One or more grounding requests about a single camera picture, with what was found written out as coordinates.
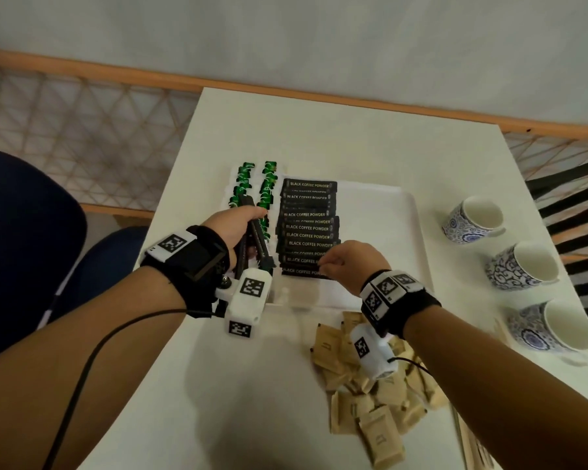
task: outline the table top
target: table top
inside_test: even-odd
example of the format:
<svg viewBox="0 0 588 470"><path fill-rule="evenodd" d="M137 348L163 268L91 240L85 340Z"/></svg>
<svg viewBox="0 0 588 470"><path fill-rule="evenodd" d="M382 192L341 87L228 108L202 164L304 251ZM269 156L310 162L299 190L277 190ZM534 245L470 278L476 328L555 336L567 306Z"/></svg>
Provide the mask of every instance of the table top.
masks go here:
<svg viewBox="0 0 588 470"><path fill-rule="evenodd" d="M231 165L250 156L291 175L411 192L434 291L475 326L491 330L509 308L553 298L580 305L562 264L555 284L489 284L483 263L508 245L526 239L556 251L498 127L452 119L204 89L145 247L211 215ZM500 205L505 234L464 246L444 237L440 224L470 195ZM308 361L317 323L339 322L335 309L269 306L258 336L243 341L222 320L186 318L81 468L369 468L357 436L329 434L327 395ZM588 398L588 366L515 349ZM427 415L404 443L401 469L464 468L448 409Z"/></svg>

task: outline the forearm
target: forearm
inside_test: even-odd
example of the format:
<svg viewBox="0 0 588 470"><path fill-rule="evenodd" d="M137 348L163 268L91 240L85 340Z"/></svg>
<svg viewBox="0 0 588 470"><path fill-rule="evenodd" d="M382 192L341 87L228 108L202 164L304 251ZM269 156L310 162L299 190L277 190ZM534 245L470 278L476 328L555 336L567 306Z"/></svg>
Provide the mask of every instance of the forearm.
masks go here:
<svg viewBox="0 0 588 470"><path fill-rule="evenodd" d="M443 308L410 317L404 336L504 468L588 468L583 396Z"/></svg>
<svg viewBox="0 0 588 470"><path fill-rule="evenodd" d="M140 268L0 354L0 468L41 468L94 347L121 324L183 309L175 288ZM54 468L75 468L96 445L181 324L162 315L119 332L96 358Z"/></svg>

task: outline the wristband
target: wristband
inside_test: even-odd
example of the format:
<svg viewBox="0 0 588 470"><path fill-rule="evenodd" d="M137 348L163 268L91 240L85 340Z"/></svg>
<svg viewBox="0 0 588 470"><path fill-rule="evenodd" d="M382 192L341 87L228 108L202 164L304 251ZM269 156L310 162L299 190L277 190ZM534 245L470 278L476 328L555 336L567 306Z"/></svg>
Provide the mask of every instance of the wristband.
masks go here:
<svg viewBox="0 0 588 470"><path fill-rule="evenodd" d="M190 226L150 247L140 265L160 271L186 308L210 313L216 288L229 268L229 251L210 228Z"/></svg>
<svg viewBox="0 0 588 470"><path fill-rule="evenodd" d="M404 339L409 317L440 302L414 277L403 271L381 270L371 275L360 293L362 313L380 337Z"/></svg>

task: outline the blue patterned mug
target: blue patterned mug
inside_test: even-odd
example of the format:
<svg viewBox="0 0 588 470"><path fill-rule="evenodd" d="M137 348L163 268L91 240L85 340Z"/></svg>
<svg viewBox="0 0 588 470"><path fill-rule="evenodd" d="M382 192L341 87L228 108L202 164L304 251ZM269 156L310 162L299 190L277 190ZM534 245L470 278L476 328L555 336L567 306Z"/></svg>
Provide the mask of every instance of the blue patterned mug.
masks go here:
<svg viewBox="0 0 588 470"><path fill-rule="evenodd" d="M497 254L486 266L486 276L501 290L523 290L557 282L559 268L541 243L520 241Z"/></svg>
<svg viewBox="0 0 588 470"><path fill-rule="evenodd" d="M507 318L507 328L521 345L534 351L588 350L588 316L562 300L537 303Z"/></svg>
<svg viewBox="0 0 588 470"><path fill-rule="evenodd" d="M491 200L470 196L453 209L442 231L456 244L474 243L486 236L500 236L505 232L503 213Z"/></svg>

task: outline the pile of beige sachets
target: pile of beige sachets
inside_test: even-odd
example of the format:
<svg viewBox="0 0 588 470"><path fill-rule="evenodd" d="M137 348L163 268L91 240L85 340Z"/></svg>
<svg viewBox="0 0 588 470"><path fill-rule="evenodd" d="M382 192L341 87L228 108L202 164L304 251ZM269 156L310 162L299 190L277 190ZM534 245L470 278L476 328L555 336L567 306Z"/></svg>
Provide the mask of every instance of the pile of beige sachets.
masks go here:
<svg viewBox="0 0 588 470"><path fill-rule="evenodd" d="M399 371L377 382L370 381L359 366L359 357L349 336L360 323L360 312L345 311L342 329L318 324L312 360L319 367L326 391L331 395L332 434L360 434L367 444L375 469L385 469L405 458L400 436L426 414L448 403L435 380L408 362ZM389 342L395 356L421 365L407 341Z"/></svg>

